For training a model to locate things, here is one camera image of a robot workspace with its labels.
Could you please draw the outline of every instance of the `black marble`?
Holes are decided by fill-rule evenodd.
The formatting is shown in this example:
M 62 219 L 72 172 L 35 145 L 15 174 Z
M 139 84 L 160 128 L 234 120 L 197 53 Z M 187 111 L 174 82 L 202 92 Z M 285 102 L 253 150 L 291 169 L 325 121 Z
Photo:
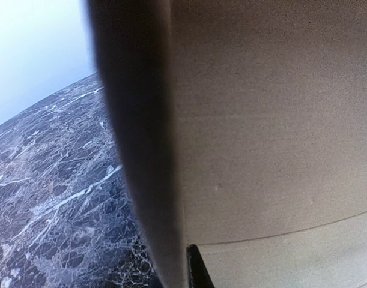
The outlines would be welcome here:
M 0 126 L 0 287 L 147 287 L 102 93 L 92 75 Z

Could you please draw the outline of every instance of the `black object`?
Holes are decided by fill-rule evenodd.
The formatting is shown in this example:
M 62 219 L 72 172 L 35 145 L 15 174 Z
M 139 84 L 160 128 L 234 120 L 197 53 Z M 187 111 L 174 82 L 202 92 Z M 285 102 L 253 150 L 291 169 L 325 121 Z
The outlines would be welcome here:
M 196 245 L 187 246 L 186 257 L 187 271 L 189 273 L 189 288 L 214 288 L 213 282 Z M 163 288 L 156 275 L 151 278 L 149 288 Z

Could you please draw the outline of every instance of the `marble surface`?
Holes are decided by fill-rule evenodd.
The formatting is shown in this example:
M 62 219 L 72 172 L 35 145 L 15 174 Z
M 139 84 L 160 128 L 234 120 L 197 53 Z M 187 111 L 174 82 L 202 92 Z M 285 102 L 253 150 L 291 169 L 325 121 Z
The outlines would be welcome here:
M 92 75 L 0 126 L 0 287 L 146 287 L 132 217 Z

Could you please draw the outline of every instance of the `dark marble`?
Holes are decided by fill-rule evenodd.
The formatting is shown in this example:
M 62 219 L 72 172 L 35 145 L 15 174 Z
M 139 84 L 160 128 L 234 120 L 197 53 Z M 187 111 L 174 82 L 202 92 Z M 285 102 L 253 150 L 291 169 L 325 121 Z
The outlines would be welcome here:
M 0 126 L 0 287 L 147 287 L 96 75 Z

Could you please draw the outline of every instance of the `brown cardboard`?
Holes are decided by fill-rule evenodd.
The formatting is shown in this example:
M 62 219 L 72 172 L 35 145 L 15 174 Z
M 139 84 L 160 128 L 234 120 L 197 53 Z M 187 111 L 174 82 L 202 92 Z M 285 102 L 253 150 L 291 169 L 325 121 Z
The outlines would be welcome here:
M 367 1 L 177 1 L 172 27 L 186 242 L 215 284 L 366 283 Z

